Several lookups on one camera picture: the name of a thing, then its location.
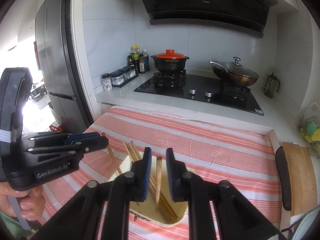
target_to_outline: stove knob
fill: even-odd
[[[210,97],[212,97],[212,91],[206,91],[204,95],[206,97],[210,98]]]
[[[190,88],[189,89],[189,94],[194,95],[196,93],[196,89],[195,88]]]

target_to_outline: refrigerator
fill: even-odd
[[[70,0],[45,0],[35,21],[39,68],[57,121],[65,132],[82,133],[93,118],[75,61]]]

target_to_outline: wooden chopstick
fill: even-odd
[[[110,155],[110,157],[111,157],[111,159],[112,159],[112,161],[113,161],[113,164],[116,166],[116,169],[117,169],[119,175],[121,175],[121,174],[122,174],[121,169],[120,169],[120,167],[119,167],[119,165],[118,165],[118,163],[117,163],[116,157],[115,157],[115,155],[113,154],[113,151],[112,151],[110,145],[107,146],[107,149],[108,149],[109,155]]]
[[[138,150],[136,151],[132,151],[131,149],[134,148],[132,146],[129,146],[129,144],[127,145],[128,148],[130,149],[131,151],[131,154],[134,155],[134,159],[135,160],[142,160],[142,157],[140,155],[140,153],[138,152]],[[154,192],[156,192],[156,180],[154,179],[154,177],[152,175],[150,175],[150,178],[149,178],[149,183],[150,185],[153,187],[154,189]],[[170,206],[169,202],[167,201],[167,199],[165,198],[165,196],[163,195],[162,192],[160,192],[160,200],[161,204],[169,211],[170,215],[175,219],[177,220],[178,219],[178,216],[177,214],[175,213],[175,211],[173,210],[173,208]]]
[[[142,157],[139,151],[137,150],[136,146],[134,145],[133,141],[131,141],[128,144],[126,144],[125,142],[122,142],[122,144],[124,145],[124,148],[126,149],[128,155],[130,156],[133,162],[142,160]],[[149,178],[149,191],[154,197],[156,197],[156,180],[151,174]],[[177,214],[175,213],[173,208],[170,206],[169,202],[167,201],[167,199],[165,198],[164,194],[161,191],[160,191],[160,197],[159,197],[159,207],[170,223],[177,222],[178,220]]]
[[[161,157],[157,157],[156,163],[157,163],[157,168],[156,168],[156,178],[157,178],[157,184],[156,184],[156,212],[157,212],[158,206],[159,206],[159,199],[160,199],[162,158]]]

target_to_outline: kitchen counter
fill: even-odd
[[[280,143],[284,141],[296,142],[301,146],[306,146],[298,129],[286,119],[276,100],[266,97],[262,91],[255,90],[254,87],[251,88],[251,92],[263,110],[264,116],[184,98],[134,92],[138,86],[150,79],[154,72],[156,71],[139,74],[138,78],[122,88],[101,91],[96,94],[97,101],[147,111],[166,112],[187,119],[266,135],[271,135],[274,130]]]

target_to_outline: range hood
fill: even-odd
[[[278,0],[142,0],[156,24],[216,26],[263,37],[269,8]]]

